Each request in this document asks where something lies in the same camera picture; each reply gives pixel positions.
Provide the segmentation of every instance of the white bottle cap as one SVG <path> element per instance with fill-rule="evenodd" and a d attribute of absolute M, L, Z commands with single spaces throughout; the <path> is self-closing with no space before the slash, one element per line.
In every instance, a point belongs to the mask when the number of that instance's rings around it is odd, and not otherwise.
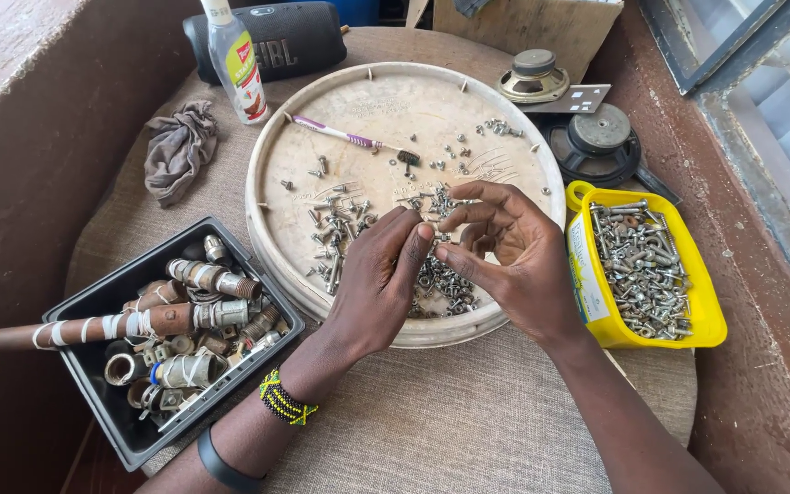
<path fill-rule="evenodd" d="M 200 0 L 203 9 L 206 10 L 206 18 L 210 24 L 224 26 L 234 20 L 234 14 L 230 12 L 230 5 L 227 0 Z"/>

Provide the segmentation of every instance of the black plastic tray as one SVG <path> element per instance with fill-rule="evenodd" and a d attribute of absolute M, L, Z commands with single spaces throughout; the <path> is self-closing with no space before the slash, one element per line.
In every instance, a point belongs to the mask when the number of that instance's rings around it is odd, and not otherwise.
<path fill-rule="evenodd" d="M 203 237 L 215 234 L 225 243 L 235 261 L 247 274 L 258 278 L 264 286 L 264 294 L 276 304 L 279 313 L 288 323 L 290 331 L 269 351 L 252 361 L 244 361 L 228 370 L 214 386 L 203 391 L 201 399 L 178 416 L 178 423 L 166 432 L 158 432 L 158 426 L 149 419 L 139 420 L 141 410 L 127 404 L 128 386 L 111 386 L 103 378 L 105 347 L 108 342 L 94 342 L 66 346 L 60 354 L 66 367 L 75 378 L 84 398 L 91 406 L 96 420 L 114 446 L 117 456 L 128 471 L 134 471 L 147 462 L 163 447 L 169 445 L 186 432 L 194 422 L 212 410 L 215 404 L 234 391 L 241 382 L 278 354 L 292 339 L 304 330 L 300 313 L 285 298 L 274 281 L 266 275 L 258 275 L 248 264 L 251 258 L 246 249 L 213 216 L 207 216 L 170 240 L 121 266 L 80 293 L 50 309 L 43 317 L 44 322 L 83 319 L 85 317 L 116 314 L 124 302 L 136 298 L 136 290 L 156 279 L 167 279 L 164 266 L 170 259 L 181 257 L 189 245 L 203 242 Z"/>

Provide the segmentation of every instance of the plastic bottle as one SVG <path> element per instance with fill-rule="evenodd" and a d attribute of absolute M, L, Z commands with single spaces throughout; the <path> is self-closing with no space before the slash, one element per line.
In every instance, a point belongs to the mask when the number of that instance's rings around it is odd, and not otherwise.
<path fill-rule="evenodd" d="M 231 13 L 227 0 L 200 0 L 209 19 L 209 55 L 240 121 L 253 125 L 269 113 L 255 49 L 246 27 Z"/>

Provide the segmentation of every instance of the forearm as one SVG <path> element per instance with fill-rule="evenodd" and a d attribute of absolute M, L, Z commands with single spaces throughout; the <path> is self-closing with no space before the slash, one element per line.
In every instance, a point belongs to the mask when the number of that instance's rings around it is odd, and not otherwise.
<path fill-rule="evenodd" d="M 612 491 L 721 492 L 583 327 L 576 342 L 547 349 L 587 424 Z"/>
<path fill-rule="evenodd" d="M 280 366 L 283 388 L 301 403 L 321 403 L 357 360 L 324 327 L 306 339 Z M 274 416 L 257 389 L 213 426 L 221 459 L 249 477 L 261 478 L 277 461 L 300 425 Z M 186 447 L 139 492 L 229 492 L 206 473 L 196 442 Z"/>

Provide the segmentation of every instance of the beige upholstery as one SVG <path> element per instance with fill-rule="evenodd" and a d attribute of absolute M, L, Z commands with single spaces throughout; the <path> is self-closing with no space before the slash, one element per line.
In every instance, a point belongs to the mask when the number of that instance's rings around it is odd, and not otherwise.
<path fill-rule="evenodd" d="M 493 83 L 510 57 L 438 32 L 358 28 L 343 66 L 411 61 L 443 65 Z M 274 109 L 318 75 L 264 88 Z M 205 215 L 251 251 L 243 208 L 248 157 L 261 129 L 241 125 L 224 92 L 191 75 L 170 104 L 214 102 L 223 132 L 214 160 L 180 204 L 162 210 L 142 185 L 148 137 L 139 136 L 112 194 L 83 231 L 69 269 L 73 293 Z M 308 334 L 317 325 L 309 321 Z M 690 351 L 619 351 L 631 382 L 682 444 L 694 421 Z M 257 379 L 215 410 L 225 413 Z M 213 417 L 207 417 L 208 423 Z M 146 466 L 150 475 L 199 427 Z M 609 492 L 587 428 L 554 366 L 510 324 L 432 350 L 389 350 L 346 376 L 268 476 L 269 492 Z"/>

